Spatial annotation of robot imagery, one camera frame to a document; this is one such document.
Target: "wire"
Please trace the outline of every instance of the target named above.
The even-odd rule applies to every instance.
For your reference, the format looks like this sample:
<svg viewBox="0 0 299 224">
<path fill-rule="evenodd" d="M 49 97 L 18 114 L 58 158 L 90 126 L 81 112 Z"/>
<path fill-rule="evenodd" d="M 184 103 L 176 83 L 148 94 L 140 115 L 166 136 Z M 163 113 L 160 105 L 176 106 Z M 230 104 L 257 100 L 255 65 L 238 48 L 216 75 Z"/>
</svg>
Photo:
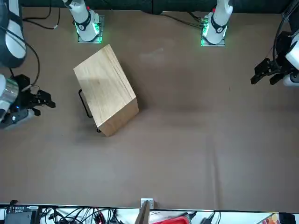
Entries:
<svg viewBox="0 0 299 224">
<path fill-rule="evenodd" d="M 39 24 L 37 22 L 31 21 L 29 19 L 26 19 L 26 20 L 23 19 L 23 21 L 24 22 L 32 23 L 32 24 L 37 25 L 37 26 L 39 26 L 41 28 L 44 28 L 44 29 L 56 29 L 58 27 L 58 25 L 59 25 L 59 22 L 60 22 L 60 8 L 58 8 L 58 20 L 57 20 L 57 24 L 55 26 L 53 26 L 53 27 L 45 27 L 45 26 L 43 26 L 43 25 L 41 25 L 41 24 Z"/>
<path fill-rule="evenodd" d="M 83 223 L 84 221 L 86 221 L 87 218 L 84 219 L 84 217 L 85 217 L 85 216 L 87 217 L 87 214 L 88 214 L 89 211 L 90 211 L 90 209 L 87 209 L 87 210 L 86 210 L 86 212 L 85 212 L 85 214 L 83 215 L 83 217 L 82 217 L 80 223 Z"/>
<path fill-rule="evenodd" d="M 23 18 L 23 20 L 45 20 L 45 19 L 48 19 L 48 17 L 51 15 L 51 12 L 52 12 L 52 0 L 50 0 L 49 2 L 49 12 L 48 12 L 48 15 L 45 16 L 45 17 L 25 17 Z"/>
<path fill-rule="evenodd" d="M 202 28 L 200 25 L 198 25 L 198 24 L 196 24 L 196 23 L 187 22 L 187 21 L 178 19 L 178 18 L 176 18 L 176 17 L 173 17 L 173 16 L 171 16 L 171 15 L 167 15 L 167 14 L 160 14 L 160 15 L 166 16 L 166 17 L 168 17 L 168 18 L 172 18 L 172 19 L 174 19 L 174 20 L 176 20 L 176 21 L 178 21 L 178 22 L 181 22 L 181 23 L 183 23 L 183 24 L 189 25 L 189 26 L 191 26 L 191 27 L 195 27 L 195 28 L 199 28 L 199 29 Z"/>
<path fill-rule="evenodd" d="M 93 209 L 93 214 L 94 214 L 94 209 Z M 90 224 L 92 224 L 92 223 L 93 223 L 93 215 L 92 215 L 92 219 L 90 221 Z"/>
<path fill-rule="evenodd" d="M 97 213 L 97 212 L 103 211 L 103 210 L 107 210 L 107 209 L 97 210 L 97 211 L 93 212 L 92 214 L 90 214 L 89 216 L 87 216 L 85 219 L 81 220 L 81 222 L 83 223 L 83 222 L 86 221 L 86 219 L 88 219 L 90 216 L 94 215 L 94 214 Z M 107 219 L 107 223 L 109 222 L 109 212 L 110 212 L 110 210 L 108 211 L 108 219 Z"/>
<path fill-rule="evenodd" d="M 9 71 L 10 71 L 10 74 L 11 74 L 11 77 L 14 78 L 14 72 L 11 68 L 9 68 Z"/>
<path fill-rule="evenodd" d="M 75 210 L 73 210 L 72 212 L 70 212 L 69 214 L 67 214 L 66 216 L 64 216 L 64 217 L 61 217 L 60 219 L 59 219 L 59 221 L 61 220 L 61 219 L 67 219 L 67 218 L 71 218 L 71 219 L 74 219 L 74 220 L 77 220 L 78 222 L 79 222 L 79 220 L 77 219 L 77 217 L 79 216 L 79 213 L 81 212 L 81 211 L 79 211 L 76 215 L 77 216 L 75 216 L 75 218 L 74 217 L 69 217 L 71 214 L 73 214 L 75 211 L 78 211 L 79 209 L 81 209 L 81 211 L 83 210 L 83 208 L 77 208 L 77 209 L 75 209 Z"/>
<path fill-rule="evenodd" d="M 59 25 L 59 22 L 60 22 L 60 8 L 58 8 L 58 20 L 57 20 L 57 24 L 54 26 L 54 27 L 46 27 L 46 26 L 43 26 L 37 22 L 34 22 L 34 21 L 31 21 L 31 20 L 45 20 L 45 19 L 48 19 L 49 16 L 51 15 L 52 13 L 52 0 L 50 0 L 49 2 L 49 12 L 48 12 L 48 15 L 45 16 L 45 17 L 25 17 L 23 18 L 23 21 L 24 22 L 29 22 L 29 23 L 32 23 L 32 24 L 35 24 L 39 27 L 42 27 L 44 29 L 56 29 Z"/>
<path fill-rule="evenodd" d="M 217 224 L 220 223 L 220 220 L 221 220 L 221 211 L 219 212 L 219 219 L 218 219 L 218 223 Z"/>
<path fill-rule="evenodd" d="M 32 52 L 33 52 L 33 53 L 35 54 L 35 56 L 36 56 L 36 59 L 37 59 L 37 75 L 36 75 L 36 78 L 35 78 L 35 80 L 33 81 L 32 84 L 30 84 L 29 86 L 25 87 L 25 88 L 22 90 L 22 91 L 24 91 L 24 90 L 30 88 L 31 86 L 35 85 L 36 82 L 37 82 L 37 80 L 38 80 L 38 78 L 39 78 L 39 73 L 40 73 L 40 61 L 39 61 L 39 57 L 38 57 L 38 55 L 37 55 L 37 52 L 33 49 L 33 47 L 32 47 L 30 44 L 28 44 L 25 40 L 23 40 L 23 39 L 20 38 L 18 35 L 16 35 L 15 33 L 11 32 L 10 30 L 6 29 L 6 28 L 3 27 L 3 26 L 0 26 L 0 28 L 1 28 L 2 30 L 4 30 L 4 31 L 8 32 L 9 34 L 11 34 L 12 36 L 14 36 L 15 38 L 17 38 L 18 40 L 22 41 L 26 46 L 28 46 L 28 47 L 32 50 Z"/>
<path fill-rule="evenodd" d="M 192 12 L 187 12 L 190 16 L 192 16 L 193 19 L 195 19 L 196 21 L 200 20 L 200 17 L 194 15 Z"/>
<path fill-rule="evenodd" d="M 215 211 L 209 216 L 209 218 L 207 218 L 208 220 L 210 220 L 210 222 L 212 222 L 214 216 L 215 216 Z"/>
<path fill-rule="evenodd" d="M 276 65 L 276 67 L 277 67 L 278 69 L 280 69 L 280 66 L 279 66 L 279 64 L 278 64 L 277 61 L 276 61 L 276 44 L 277 44 L 277 39 L 278 39 L 278 36 L 279 36 L 279 34 L 280 34 L 280 31 L 281 31 L 281 29 L 282 29 L 282 26 L 283 26 L 285 20 L 286 20 L 287 18 L 289 18 L 290 14 L 292 14 L 293 11 L 294 11 L 298 6 L 299 6 L 299 1 L 298 1 L 298 0 L 294 0 L 294 1 L 288 6 L 288 8 L 287 8 L 287 10 L 286 10 L 286 13 L 285 13 L 284 16 L 283 16 L 283 19 L 282 19 L 282 21 L 280 22 L 279 27 L 278 27 L 277 32 L 276 32 L 276 35 L 275 35 L 274 44 L 273 44 L 273 51 L 272 51 L 272 57 L 273 57 L 273 61 L 274 61 L 275 65 Z"/>
<path fill-rule="evenodd" d="M 116 221 L 120 224 L 121 222 L 116 217 L 116 211 L 117 211 L 117 209 L 114 209 L 113 216 L 116 219 Z"/>
</svg>

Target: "brown mat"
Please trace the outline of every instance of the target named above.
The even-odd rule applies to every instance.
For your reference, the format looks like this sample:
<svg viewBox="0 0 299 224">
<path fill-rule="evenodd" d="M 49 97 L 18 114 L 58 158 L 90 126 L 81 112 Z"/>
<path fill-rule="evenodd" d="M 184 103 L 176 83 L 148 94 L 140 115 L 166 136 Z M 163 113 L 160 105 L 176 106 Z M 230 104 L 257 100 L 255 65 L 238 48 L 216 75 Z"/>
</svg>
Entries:
<svg viewBox="0 0 299 224">
<path fill-rule="evenodd" d="M 53 11 L 40 22 L 55 24 Z M 281 16 L 234 14 L 227 47 L 217 48 L 201 47 L 197 29 L 170 18 L 101 13 L 102 45 L 77 44 L 67 9 L 55 30 L 24 25 L 42 63 L 37 84 L 57 108 L 1 131 L 0 201 L 138 207 L 152 197 L 159 208 L 298 212 L 299 89 L 267 78 L 250 84 Z M 108 43 L 141 111 L 103 138 L 85 114 L 73 68 Z M 29 50 L 18 72 L 34 78 Z"/>
</svg>

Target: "black wire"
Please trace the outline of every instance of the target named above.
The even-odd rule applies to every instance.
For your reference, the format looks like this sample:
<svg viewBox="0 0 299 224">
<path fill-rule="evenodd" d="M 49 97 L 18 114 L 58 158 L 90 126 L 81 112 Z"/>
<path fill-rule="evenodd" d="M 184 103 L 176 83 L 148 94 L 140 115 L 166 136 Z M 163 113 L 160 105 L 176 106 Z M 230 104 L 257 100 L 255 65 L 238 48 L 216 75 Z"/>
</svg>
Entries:
<svg viewBox="0 0 299 224">
<path fill-rule="evenodd" d="M 214 216 L 215 216 L 216 211 L 213 211 L 213 213 L 209 216 L 208 220 L 210 220 L 210 222 L 212 222 Z"/>
<path fill-rule="evenodd" d="M 278 39 L 278 36 L 279 36 L 280 31 L 281 31 L 281 29 L 282 29 L 282 26 L 283 26 L 283 24 L 284 24 L 284 22 L 285 22 L 285 19 L 286 19 L 286 17 L 284 17 L 284 18 L 282 19 L 282 21 L 280 22 L 280 25 L 279 25 L 278 30 L 277 30 L 276 35 L 275 35 L 274 44 L 273 44 L 273 51 L 272 51 L 273 61 L 275 62 L 275 65 L 276 65 L 276 67 L 277 67 L 278 69 L 280 69 L 280 66 L 279 66 L 279 64 L 278 64 L 277 61 L 276 61 L 276 44 L 277 44 L 277 39 Z"/>
<path fill-rule="evenodd" d="M 45 26 L 43 26 L 43 25 L 41 25 L 37 22 L 31 21 L 31 20 L 45 20 L 45 19 L 48 19 L 49 16 L 51 15 L 51 13 L 52 13 L 52 0 L 50 0 L 50 2 L 49 2 L 49 12 L 48 12 L 47 16 L 45 16 L 45 17 L 25 17 L 25 18 L 23 18 L 23 21 L 35 24 L 35 25 L 37 25 L 39 27 L 42 27 L 44 29 L 55 29 L 55 28 L 57 28 L 57 26 L 59 25 L 59 22 L 60 22 L 60 8 L 58 8 L 58 21 L 57 21 L 57 24 L 54 27 L 45 27 Z"/>
<path fill-rule="evenodd" d="M 220 220 L 221 220 L 221 211 L 219 212 L 219 220 L 218 220 L 218 223 L 217 223 L 217 224 L 220 223 Z"/>
<path fill-rule="evenodd" d="M 45 27 L 45 26 L 43 26 L 43 25 L 41 25 L 41 24 L 39 24 L 37 22 L 31 21 L 29 19 L 23 19 L 23 21 L 24 22 L 32 23 L 32 24 L 37 25 L 37 26 L 39 26 L 41 28 L 44 28 L 44 29 L 56 29 L 57 26 L 59 25 L 59 22 L 60 22 L 60 8 L 58 8 L 58 20 L 57 20 L 57 24 L 54 27 Z"/>
<path fill-rule="evenodd" d="M 25 17 L 23 18 L 23 20 L 45 20 L 45 19 L 48 19 L 48 17 L 51 15 L 51 12 L 52 12 L 52 0 L 50 0 L 49 2 L 49 12 L 48 12 L 48 15 L 45 16 L 45 17 Z"/>
<path fill-rule="evenodd" d="M 86 221 L 86 219 L 84 219 L 84 217 L 86 216 L 87 217 L 87 213 L 90 211 L 90 209 L 87 209 L 86 210 L 86 212 L 85 212 L 85 214 L 83 215 L 83 217 L 82 217 L 82 219 L 81 219 L 81 221 L 80 221 L 80 223 L 83 223 L 84 221 Z"/>
<path fill-rule="evenodd" d="M 37 59 L 37 75 L 36 75 L 36 78 L 35 78 L 34 82 L 31 84 L 31 86 L 35 85 L 36 82 L 37 82 L 37 80 L 38 80 L 38 78 L 39 78 L 39 73 L 40 73 L 40 61 L 39 61 L 39 57 L 38 57 L 36 51 L 33 49 L 33 47 L 32 47 L 30 44 L 28 44 L 25 40 L 23 40 L 22 38 L 20 38 L 20 37 L 19 37 L 18 35 L 16 35 L 15 33 L 11 32 L 10 30 L 6 29 L 6 28 L 3 27 L 3 26 L 0 26 L 0 28 L 1 28 L 2 30 L 4 30 L 4 31 L 8 32 L 9 34 L 11 34 L 12 36 L 14 36 L 15 38 L 17 38 L 18 40 L 22 41 L 22 42 L 23 42 L 26 46 L 28 46 L 28 47 L 32 50 L 32 52 L 35 54 L 36 59 Z"/>
<path fill-rule="evenodd" d="M 114 218 L 116 219 L 116 221 L 117 221 L 118 223 L 121 223 L 121 222 L 117 219 L 117 217 L 116 217 L 116 211 L 117 211 L 117 209 L 114 209 L 113 216 L 114 216 Z"/>
<path fill-rule="evenodd" d="M 200 25 L 196 24 L 196 23 L 192 23 L 192 22 L 187 22 L 187 21 L 184 21 L 184 20 L 181 20 L 181 19 L 178 19 L 176 17 L 173 17 L 171 15 L 166 15 L 166 14 L 160 14 L 160 15 L 163 15 L 163 16 L 166 16 L 166 17 L 169 17 L 169 18 L 172 18 L 178 22 L 181 22 L 183 24 L 186 24 L 186 25 L 189 25 L 191 27 L 195 27 L 195 28 L 202 28 Z"/>
<path fill-rule="evenodd" d="M 99 211 L 95 211 L 93 212 L 92 214 L 90 214 L 89 216 L 87 216 L 84 220 L 81 220 L 81 222 L 84 222 L 86 219 L 88 219 L 90 216 L 94 215 L 95 213 L 97 213 Z"/>
<path fill-rule="evenodd" d="M 109 224 L 109 222 L 110 222 L 110 217 L 111 216 L 111 211 L 110 210 L 108 210 L 108 218 L 107 218 L 107 223 Z"/>
<path fill-rule="evenodd" d="M 194 15 L 192 12 L 187 12 L 190 16 L 192 16 L 193 19 L 195 19 L 196 21 L 200 20 L 200 17 Z"/>
<path fill-rule="evenodd" d="M 92 224 L 93 223 L 93 215 L 92 215 L 92 219 L 91 219 L 91 221 L 90 221 L 90 224 Z"/>
<path fill-rule="evenodd" d="M 292 7 L 288 7 L 288 10 L 287 10 L 286 14 L 283 16 L 283 19 L 280 22 L 279 27 L 278 27 L 277 32 L 276 32 L 276 35 L 275 35 L 274 44 L 273 44 L 273 51 L 272 51 L 272 57 L 273 57 L 273 61 L 274 61 L 275 65 L 276 65 L 276 67 L 278 69 L 280 69 L 280 66 L 279 66 L 279 64 L 276 61 L 276 44 L 277 44 L 277 39 L 278 39 L 278 36 L 280 34 L 280 31 L 282 29 L 282 26 L 283 26 L 285 20 L 287 18 L 289 18 L 290 14 L 299 6 L 299 3 L 296 3 L 296 1 L 297 0 L 294 0 L 291 3 Z"/>
<path fill-rule="evenodd" d="M 11 68 L 9 68 L 9 70 L 10 70 L 11 77 L 14 78 L 14 72 L 13 72 L 13 70 Z"/>
<path fill-rule="evenodd" d="M 66 220 L 67 218 L 71 218 L 71 219 L 77 220 L 77 221 L 79 222 L 79 220 L 77 219 L 77 217 L 78 217 L 78 214 L 79 214 L 81 211 L 79 211 L 79 212 L 77 213 L 76 218 L 69 217 L 71 214 L 73 214 L 74 212 L 78 211 L 79 209 L 81 209 L 81 211 L 83 210 L 82 208 L 77 208 L 77 209 L 75 209 L 74 211 L 72 211 L 72 212 L 70 212 L 69 214 L 67 214 L 66 216 L 61 217 L 61 218 L 59 219 L 59 221 L 60 221 L 61 219 L 65 219 L 65 220 Z"/>
<path fill-rule="evenodd" d="M 45 223 L 47 224 L 47 214 L 45 215 Z"/>
</svg>

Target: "electronic device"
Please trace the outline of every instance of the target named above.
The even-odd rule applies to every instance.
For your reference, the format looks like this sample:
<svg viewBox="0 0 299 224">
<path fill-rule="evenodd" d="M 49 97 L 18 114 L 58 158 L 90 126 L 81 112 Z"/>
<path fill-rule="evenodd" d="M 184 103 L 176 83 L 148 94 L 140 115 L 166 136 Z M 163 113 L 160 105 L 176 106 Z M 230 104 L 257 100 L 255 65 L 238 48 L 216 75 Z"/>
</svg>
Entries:
<svg viewBox="0 0 299 224">
<path fill-rule="evenodd" d="M 39 224 L 38 206 L 11 206 L 7 209 L 5 224 Z"/>
</svg>

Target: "green led light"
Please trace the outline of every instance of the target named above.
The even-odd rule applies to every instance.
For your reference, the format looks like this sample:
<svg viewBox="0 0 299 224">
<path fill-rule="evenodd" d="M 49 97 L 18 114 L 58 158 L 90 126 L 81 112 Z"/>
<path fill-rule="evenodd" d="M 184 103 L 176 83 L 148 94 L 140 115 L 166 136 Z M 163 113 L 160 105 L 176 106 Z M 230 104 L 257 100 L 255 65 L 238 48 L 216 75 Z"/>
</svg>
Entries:
<svg viewBox="0 0 299 224">
<path fill-rule="evenodd" d="M 224 32 L 223 32 L 223 39 L 225 37 L 225 34 L 226 34 L 226 30 L 228 29 L 228 27 L 226 26 L 225 29 L 224 29 Z"/>
<path fill-rule="evenodd" d="M 205 24 L 204 28 L 202 29 L 202 35 L 206 36 L 209 30 L 209 24 Z"/>
<path fill-rule="evenodd" d="M 76 27 L 77 34 L 79 34 L 79 30 L 78 30 L 78 27 L 76 24 L 75 24 L 75 27 Z"/>
<path fill-rule="evenodd" d="M 99 34 L 99 33 L 100 33 L 100 28 L 99 28 L 98 24 L 94 24 L 94 23 L 93 23 L 93 30 L 94 30 L 94 32 L 95 32 L 96 34 Z"/>
</svg>

